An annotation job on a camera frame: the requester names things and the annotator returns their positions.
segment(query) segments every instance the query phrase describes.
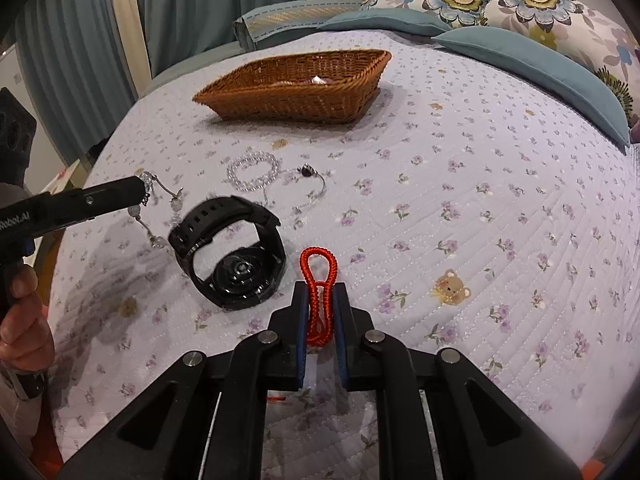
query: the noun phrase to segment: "bed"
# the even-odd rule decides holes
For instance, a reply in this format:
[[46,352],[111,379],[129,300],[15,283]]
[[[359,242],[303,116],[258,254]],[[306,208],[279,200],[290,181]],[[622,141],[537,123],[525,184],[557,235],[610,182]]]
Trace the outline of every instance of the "bed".
[[[191,103],[258,57],[367,47],[393,58],[352,125],[222,123]],[[292,206],[314,183],[269,188],[288,262],[279,291],[255,308],[208,303],[126,212],[66,231],[49,314],[58,350],[50,395],[65,460],[183,353],[228,351],[263,329],[288,304],[298,255],[311,245],[334,252],[352,305],[369,310],[377,328],[411,348],[458,348],[579,465],[591,456],[640,368],[635,145],[623,154],[545,91],[424,41],[320,32],[141,99],[87,185],[144,168],[170,189],[184,187],[184,213],[235,193],[226,166],[255,150],[284,168],[307,162],[328,184],[302,214]],[[166,236],[168,200],[143,209]],[[200,264],[254,238],[232,226]],[[449,269],[470,291],[457,306],[433,294]],[[309,354],[306,369],[303,390],[268,405],[264,478],[376,478],[373,396],[341,389],[333,346]]]

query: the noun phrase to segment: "red braided loop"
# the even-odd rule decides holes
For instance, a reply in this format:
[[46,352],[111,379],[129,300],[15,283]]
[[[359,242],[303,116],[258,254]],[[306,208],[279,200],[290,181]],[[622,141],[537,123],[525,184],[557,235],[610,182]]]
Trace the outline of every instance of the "red braided loop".
[[[329,274],[324,282],[316,282],[311,269],[309,257],[313,254],[324,256],[329,262]],[[338,277],[338,261],[327,249],[309,247],[300,254],[300,269],[309,289],[309,329],[306,341],[310,346],[324,346],[334,336],[334,313],[332,309],[332,288]],[[322,306],[324,319],[320,317],[320,297],[318,287],[322,287]]]

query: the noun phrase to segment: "teal cushion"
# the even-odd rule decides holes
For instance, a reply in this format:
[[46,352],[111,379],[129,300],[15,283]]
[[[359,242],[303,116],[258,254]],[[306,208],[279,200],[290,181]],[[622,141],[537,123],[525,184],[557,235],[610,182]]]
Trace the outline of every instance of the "teal cushion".
[[299,0],[258,7],[234,21],[234,33],[247,52],[297,40],[336,14],[359,9],[362,0]]
[[517,32],[495,27],[457,28],[433,41],[555,92],[616,145],[629,146],[629,126],[620,101],[586,68],[555,50]]
[[332,17],[318,27],[318,30],[358,30],[362,28],[382,28],[418,34],[437,36],[451,30],[451,26],[440,18],[414,9],[351,10]]

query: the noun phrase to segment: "blue gripper pad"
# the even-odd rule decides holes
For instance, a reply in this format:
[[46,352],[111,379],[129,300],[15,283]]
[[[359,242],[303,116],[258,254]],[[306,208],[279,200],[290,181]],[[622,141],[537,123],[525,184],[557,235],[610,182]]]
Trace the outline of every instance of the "blue gripper pad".
[[302,388],[305,380],[306,367],[306,330],[309,325],[309,289],[305,286],[300,305],[300,320],[298,322],[298,342],[296,344],[296,362],[298,363],[298,387]]
[[338,303],[338,295],[336,290],[332,290],[334,300],[334,339],[335,352],[338,359],[338,373],[342,387],[347,388],[348,372],[347,372],[347,345],[344,339],[344,325],[342,323],[342,315],[340,314],[340,303]]

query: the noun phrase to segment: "human hand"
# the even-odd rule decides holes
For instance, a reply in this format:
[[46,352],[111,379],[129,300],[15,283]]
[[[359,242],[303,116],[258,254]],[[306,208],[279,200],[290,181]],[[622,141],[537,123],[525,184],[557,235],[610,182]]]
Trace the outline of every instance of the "human hand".
[[0,359],[28,372],[48,368],[55,356],[53,336],[42,313],[37,286],[34,270],[22,266],[10,285],[11,295],[18,301],[0,324]]

